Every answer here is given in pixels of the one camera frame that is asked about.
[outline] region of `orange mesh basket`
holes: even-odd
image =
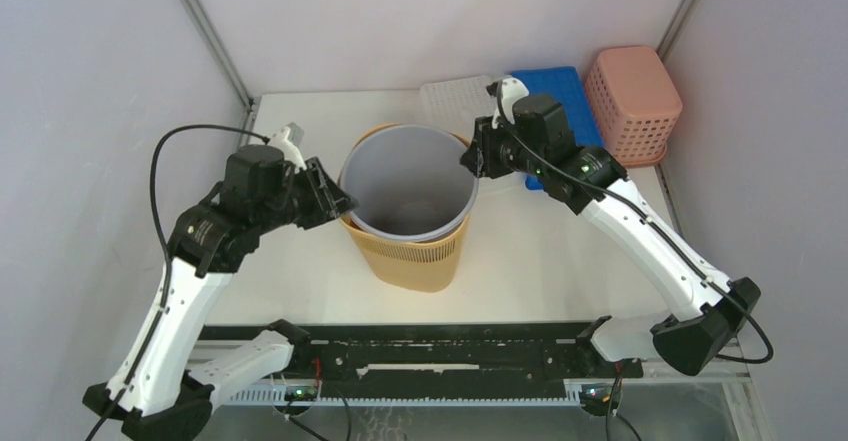
[[[653,49],[602,51],[583,87],[604,145],[618,162],[642,167],[662,161],[683,103]]]

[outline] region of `blue tray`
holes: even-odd
[[[574,131],[577,144],[581,146],[604,145],[576,69],[567,66],[514,71],[511,74],[527,86],[530,94],[548,93],[562,103],[565,114],[568,116],[568,125]],[[542,185],[535,176],[527,176],[524,185],[527,186],[527,189],[542,189]]]

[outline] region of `white table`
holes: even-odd
[[[306,130],[305,156],[337,176],[366,130],[420,122],[418,91],[272,94],[254,129],[270,135],[289,122]],[[473,120],[442,126],[469,135]],[[666,221],[656,172],[631,177]],[[369,270],[338,222],[265,235],[207,319],[210,325],[523,323],[587,321],[657,312],[665,305],[618,248],[586,221],[518,175],[481,180],[453,283],[428,294],[386,284]]]

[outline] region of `wire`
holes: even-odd
[[[763,344],[766,347],[766,355],[763,356],[762,358],[755,358],[755,359],[740,358],[740,357],[736,357],[736,356],[727,356],[727,355],[724,355],[724,354],[717,354],[715,356],[716,358],[723,359],[725,361],[734,361],[734,362],[746,363],[746,364],[765,364],[765,363],[771,361],[771,359],[774,357],[774,346],[772,346],[771,341],[769,340],[768,336],[766,336],[765,330],[763,330],[763,328],[760,326],[760,324],[757,323],[757,321],[748,312],[748,310],[743,308],[735,299],[733,299],[730,295],[728,295],[724,290],[719,288],[715,283],[713,283],[712,281],[709,281],[707,275],[703,271],[701,271],[701,269],[698,267],[698,265],[695,264],[694,261],[689,259],[689,256],[687,256],[686,253],[683,252],[683,249],[681,249],[680,246],[678,246],[677,243],[675,243],[674,240],[671,239],[671,236],[669,236],[668,233],[666,233],[658,224],[654,223],[648,217],[648,215],[645,214],[645,212],[642,211],[642,209],[639,208],[639,206],[637,206],[634,202],[630,201],[629,199],[625,198],[624,196],[616,193],[615,191],[611,191],[609,189],[602,188],[600,186],[595,186],[594,184],[587,183],[585,181],[577,179],[574,176],[571,176],[570,174],[566,173],[565,171],[563,171],[563,170],[557,168],[556,166],[554,166],[553,164],[551,164],[548,160],[543,158],[539,153],[537,153],[536,151],[531,149],[529,146],[527,146],[527,143],[525,143],[521,138],[518,137],[518,133],[516,133],[515,127],[506,120],[505,116],[503,116],[503,107],[500,105],[500,103],[498,103],[498,111],[500,112],[501,117],[503,117],[503,119],[504,119],[503,122],[500,123],[500,124],[506,128],[507,132],[512,136],[513,139],[515,139],[515,141],[522,148],[524,148],[531,156],[533,156],[539,162],[541,162],[543,165],[545,165],[545,167],[547,167],[551,171],[555,172],[556,174],[562,176],[563,178],[565,178],[569,182],[572,182],[572,183],[577,184],[579,186],[583,186],[584,188],[592,189],[592,190],[594,190],[598,193],[602,193],[606,196],[609,196],[609,197],[623,203],[624,205],[629,207],[631,210],[633,210],[633,212],[635,212],[642,219],[642,221],[645,222],[645,224],[650,226],[651,229],[653,229],[657,233],[657,235],[659,235],[663,239],[663,241],[665,241],[665,243],[672,249],[672,251],[674,251],[674,253],[677,254],[677,256],[686,264],[687,267],[689,267],[689,269],[692,270],[692,272],[694,272],[701,279],[701,281],[703,283],[705,283],[707,286],[711,287],[718,294],[720,294],[731,305],[733,305],[739,311],[739,313],[742,316],[744,316],[746,320],[748,320],[749,323],[751,323],[751,327],[754,328],[754,330],[757,332],[757,335],[759,335],[760,339],[763,341]]]
[[[286,373],[286,374],[288,374],[289,376],[303,376],[303,377],[306,377],[306,378],[312,376],[310,374],[305,374],[305,373],[291,373],[290,372],[290,373]],[[347,434],[345,435],[345,441],[350,441],[350,437],[353,434],[353,416],[351,415],[351,412],[350,412],[350,403],[348,403],[347,398],[345,397],[344,393],[342,393],[342,391],[337,386],[330,384],[323,379],[316,378],[316,380],[321,382],[321,386],[327,386],[329,388],[332,388],[333,391],[335,391],[339,395],[339,397],[342,398],[342,404],[344,404],[344,406],[345,406],[345,417],[347,418]],[[282,409],[282,410],[277,409],[277,410],[280,411],[283,414],[287,414],[286,411],[289,409],[289,407],[291,406],[293,401],[294,400],[289,401],[289,403],[286,405],[286,407],[284,409]],[[313,436],[316,436],[318,434],[318,433],[315,433],[312,430],[309,430],[307,432],[309,434],[312,434]]]
[[[642,436],[639,436],[639,431],[636,431],[636,428],[633,427],[633,425],[630,423],[630,421],[627,420],[627,418],[618,413],[616,413],[615,417],[620,419],[625,426],[630,428],[630,432],[633,433],[633,436],[635,436],[638,441],[642,441]]]
[[[718,294],[720,294],[724,299],[726,299],[727,302],[729,302],[737,310],[739,310],[739,312],[742,314],[742,316],[744,316],[745,319],[747,319],[748,322],[751,324],[751,327],[754,328],[754,331],[756,331],[757,334],[760,336],[760,339],[763,340],[763,344],[766,345],[766,354],[762,358],[749,359],[749,358],[740,358],[740,357],[736,357],[736,356],[728,356],[726,354],[716,354],[715,357],[718,358],[718,359],[723,359],[725,361],[734,361],[734,362],[737,362],[737,363],[746,363],[746,364],[766,364],[769,361],[771,361],[772,358],[774,358],[774,346],[772,346],[771,341],[768,339],[768,336],[766,336],[766,332],[760,326],[760,323],[758,323],[757,320],[754,319],[753,316],[751,316],[751,314],[748,312],[747,309],[744,309],[735,299],[733,299],[733,297],[731,297],[729,294],[725,293],[721,288],[716,286],[715,283],[713,283],[712,281],[709,281],[709,282],[707,282],[707,285],[709,287],[713,288]]]
[[[624,368],[618,371],[618,374],[615,375],[615,380],[612,382],[612,387],[610,388],[610,399],[607,404],[607,417],[604,419],[604,431],[607,434],[607,441],[612,440],[612,434],[610,433],[610,418],[612,418],[612,403],[615,399],[615,390],[618,388],[618,385],[621,384],[621,378],[624,376]]]
[[[162,147],[165,145],[165,142],[168,141],[171,136],[177,133],[193,129],[211,129],[254,136],[256,138],[261,139],[265,144],[268,144],[268,142],[271,141],[271,138],[267,136],[262,136],[261,134],[257,134],[253,131],[248,131],[245,129],[231,128],[229,126],[218,126],[217,124],[189,124],[168,131],[167,133],[165,133],[164,136],[159,139],[159,142],[156,143],[156,148],[153,150],[153,159],[150,162],[150,179],[148,190],[150,195],[150,212],[153,215],[153,228],[156,230],[156,238],[159,240],[159,247],[162,248],[162,253],[165,256],[165,275],[162,280],[162,294],[159,296],[159,310],[156,311],[156,314],[153,316],[153,321],[150,323],[150,329],[148,329],[147,333],[144,335],[144,340],[141,343],[141,347],[139,348],[138,353],[136,353],[135,359],[133,359],[133,362],[130,365],[130,369],[127,371],[127,375],[124,377],[124,387],[121,388],[120,391],[118,391],[118,394],[115,396],[115,399],[113,399],[112,402],[109,403],[109,406],[106,407],[106,410],[103,411],[103,414],[100,416],[100,419],[91,429],[91,432],[88,433],[88,436],[85,438],[85,441],[91,441],[92,439],[94,439],[94,436],[103,426],[103,423],[105,423],[106,420],[109,419],[109,416],[118,407],[118,403],[121,402],[121,399],[127,392],[127,387],[130,387],[130,391],[132,391],[132,386],[130,385],[130,383],[135,377],[135,372],[136,370],[138,370],[138,366],[139,364],[141,364],[141,360],[144,357],[148,346],[150,346],[150,342],[153,339],[153,335],[156,333],[156,328],[159,326],[159,322],[162,319],[162,315],[165,312],[165,309],[167,308],[168,295],[170,294],[171,288],[171,274],[173,267],[171,266],[171,255],[168,253],[168,243],[167,241],[165,241],[165,233],[162,231],[162,222],[159,219],[159,208],[156,204],[156,167],[159,163],[159,155],[162,152]]]
[[[85,437],[85,441],[91,441],[94,439],[94,436],[97,435],[97,432],[100,431],[100,428],[103,426],[103,423],[109,419],[109,416],[112,415],[112,412],[115,411],[115,408],[118,407],[118,403],[121,402],[121,398],[124,397],[124,393],[127,392],[127,388],[121,388],[118,391],[118,395],[115,396],[114,401],[109,403],[109,406],[106,408],[106,411],[103,411],[103,415],[100,416],[100,419],[97,420],[97,423],[94,424],[94,427],[91,428],[91,431],[88,432],[88,436]]]
[[[318,440],[320,440],[320,441],[330,441],[329,439],[325,438],[324,436],[321,436],[320,434],[318,434],[318,433],[316,433],[315,431],[313,431],[313,430],[312,430],[312,428],[310,428],[309,426],[307,426],[307,425],[305,425],[305,424],[301,423],[301,422],[300,422],[300,421],[298,421],[296,418],[293,418],[293,417],[292,417],[292,416],[291,416],[288,412],[286,412],[286,411],[288,411],[288,409],[291,407],[291,403],[292,403],[293,401],[294,401],[294,399],[292,399],[291,401],[289,401],[289,404],[287,404],[287,405],[286,405],[286,407],[285,407],[285,409],[283,410],[283,414],[285,414],[285,416],[286,416],[286,421],[289,421],[290,423],[292,423],[293,425],[297,426],[298,428],[300,428],[300,429],[302,429],[302,430],[306,431],[307,433],[309,433],[310,435],[312,435],[312,437],[313,437],[313,438],[315,438],[315,439],[318,439]]]
[[[639,361],[638,359],[629,360],[629,362],[631,362],[631,363],[636,363],[638,361]],[[615,415],[616,418],[621,419],[621,421],[623,421],[624,424],[627,425],[628,428],[630,428],[630,431],[633,432],[633,434],[636,436],[637,440],[642,441],[642,437],[639,436],[639,432],[636,431],[636,428],[634,428],[632,424],[630,424],[630,421],[624,419],[623,416],[618,414],[618,410],[616,410],[615,413],[612,412],[612,403],[613,403],[613,400],[614,400],[614,397],[615,397],[616,388],[618,388],[618,392],[621,393],[622,383],[624,382],[624,367],[625,366],[626,366],[626,364],[622,364],[620,367],[618,365],[616,365],[616,368],[618,369],[618,374],[615,375],[615,380],[612,382],[612,388],[610,388],[609,404],[607,404],[607,417],[606,417],[606,419],[604,419],[604,430],[606,431],[607,441],[612,441],[612,432],[610,431],[610,423],[611,423],[610,419],[613,417],[613,415]],[[621,397],[619,397],[619,406],[620,405],[621,405]]]

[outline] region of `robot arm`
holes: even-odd
[[[186,371],[209,311],[262,234],[288,224],[311,229],[355,207],[317,158],[303,160],[301,136],[289,125],[268,145],[242,147],[228,158],[224,180],[178,218],[170,266],[132,349],[118,372],[83,398],[98,415],[122,420],[131,439],[194,439],[232,395],[288,366],[294,345],[306,338],[280,320]]]
[[[698,374],[743,325],[733,301],[750,312],[759,288],[748,278],[731,281],[707,263],[651,209],[606,150],[578,146],[552,97],[530,95],[514,78],[493,84],[489,93],[498,110],[475,121],[462,164],[477,177],[537,176],[549,196],[615,240],[668,306],[666,313],[599,319],[585,336],[593,349],[607,361],[659,355],[684,374]]]

